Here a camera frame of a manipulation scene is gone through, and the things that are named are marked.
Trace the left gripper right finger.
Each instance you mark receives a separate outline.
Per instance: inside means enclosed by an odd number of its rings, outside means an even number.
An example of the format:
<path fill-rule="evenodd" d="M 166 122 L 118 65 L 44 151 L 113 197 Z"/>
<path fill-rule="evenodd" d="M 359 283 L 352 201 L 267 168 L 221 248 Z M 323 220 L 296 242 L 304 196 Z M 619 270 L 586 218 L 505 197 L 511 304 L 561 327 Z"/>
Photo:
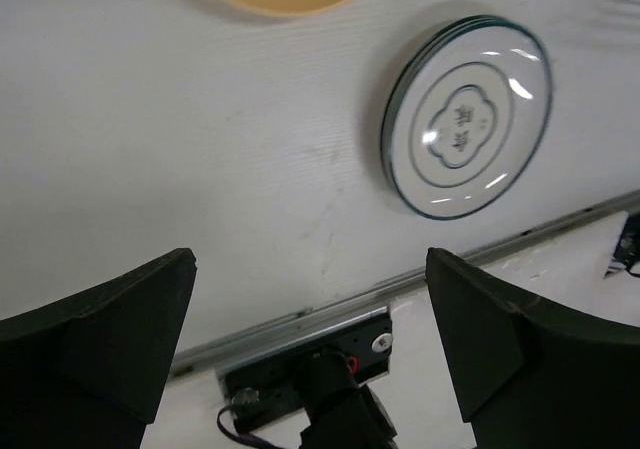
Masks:
<path fill-rule="evenodd" d="M 426 282 L 479 448 L 636 448 L 639 330 L 430 248 Z"/>

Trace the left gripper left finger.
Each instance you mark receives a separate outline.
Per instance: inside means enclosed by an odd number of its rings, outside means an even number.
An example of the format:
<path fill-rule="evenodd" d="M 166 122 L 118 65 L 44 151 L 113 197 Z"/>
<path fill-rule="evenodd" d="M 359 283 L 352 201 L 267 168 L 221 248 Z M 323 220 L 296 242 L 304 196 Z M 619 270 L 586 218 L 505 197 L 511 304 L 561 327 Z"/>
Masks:
<path fill-rule="evenodd" d="M 179 248 L 2 320 L 2 447 L 140 447 L 195 279 L 193 252 Z"/>

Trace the green rim text plate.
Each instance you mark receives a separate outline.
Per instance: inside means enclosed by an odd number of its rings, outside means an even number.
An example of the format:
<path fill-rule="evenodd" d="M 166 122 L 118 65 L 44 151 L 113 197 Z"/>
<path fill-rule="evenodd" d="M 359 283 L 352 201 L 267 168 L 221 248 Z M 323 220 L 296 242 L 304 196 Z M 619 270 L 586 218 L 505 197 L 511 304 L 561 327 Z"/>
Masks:
<path fill-rule="evenodd" d="M 427 54 L 431 48 L 437 45 L 441 40 L 445 39 L 447 34 L 461 29 L 467 24 L 473 24 L 476 21 L 494 18 L 495 14 L 472 14 L 458 19 L 449 19 L 429 27 L 412 41 L 414 49 L 411 51 L 411 57 L 406 61 L 402 70 L 398 73 L 398 77 L 389 94 L 384 113 L 381 119 L 381 135 L 380 135 L 380 159 L 385 181 L 393 186 L 393 177 L 391 173 L 391 160 L 388 150 L 391 148 L 391 136 L 397 112 L 405 97 L 406 91 L 414 78 L 414 74 L 427 59 Z"/>

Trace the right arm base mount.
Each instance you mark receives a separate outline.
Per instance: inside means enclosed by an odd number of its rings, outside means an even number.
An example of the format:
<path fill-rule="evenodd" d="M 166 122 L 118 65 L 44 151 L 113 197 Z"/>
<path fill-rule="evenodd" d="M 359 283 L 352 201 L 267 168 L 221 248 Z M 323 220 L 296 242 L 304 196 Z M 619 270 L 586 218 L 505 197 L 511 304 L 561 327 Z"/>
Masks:
<path fill-rule="evenodd" d="M 634 278 L 639 277 L 639 228 L 639 214 L 630 215 L 622 229 L 605 277 L 622 272 Z"/>

